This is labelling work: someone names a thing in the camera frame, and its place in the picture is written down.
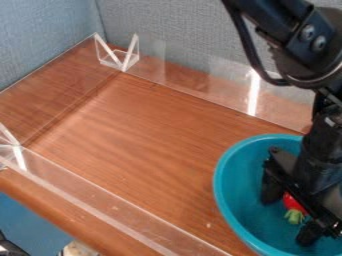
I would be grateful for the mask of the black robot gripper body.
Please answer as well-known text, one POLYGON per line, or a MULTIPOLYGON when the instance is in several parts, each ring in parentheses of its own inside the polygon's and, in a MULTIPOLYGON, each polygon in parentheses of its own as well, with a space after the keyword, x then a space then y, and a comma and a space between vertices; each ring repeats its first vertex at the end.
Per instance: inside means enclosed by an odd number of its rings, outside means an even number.
POLYGON ((299 154, 294 155, 271 146, 264 171, 275 176, 284 193, 303 206, 310 220, 324 223, 323 236, 342 237, 342 148, 300 146, 299 154))

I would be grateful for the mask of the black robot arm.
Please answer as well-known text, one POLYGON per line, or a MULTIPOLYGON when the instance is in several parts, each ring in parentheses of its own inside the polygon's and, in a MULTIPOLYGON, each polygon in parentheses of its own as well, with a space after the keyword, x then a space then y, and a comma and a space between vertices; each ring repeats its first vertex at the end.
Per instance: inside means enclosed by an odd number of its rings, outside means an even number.
POLYGON ((260 200, 291 195, 310 216, 302 246, 342 237, 342 10, 307 0, 220 0, 250 64, 270 84, 315 93, 299 153, 268 148, 260 200))

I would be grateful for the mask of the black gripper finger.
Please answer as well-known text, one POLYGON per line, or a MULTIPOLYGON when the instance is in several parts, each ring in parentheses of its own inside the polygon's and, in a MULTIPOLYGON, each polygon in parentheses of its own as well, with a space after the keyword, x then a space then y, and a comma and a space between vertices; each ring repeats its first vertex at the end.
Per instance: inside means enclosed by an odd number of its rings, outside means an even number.
POLYGON ((282 199, 284 189, 274 175, 267 171, 262 176, 260 201, 264 205, 272 204, 282 199))
POLYGON ((318 219, 311 219, 300 228, 295 241, 303 246, 311 246, 324 235, 326 225, 318 219))

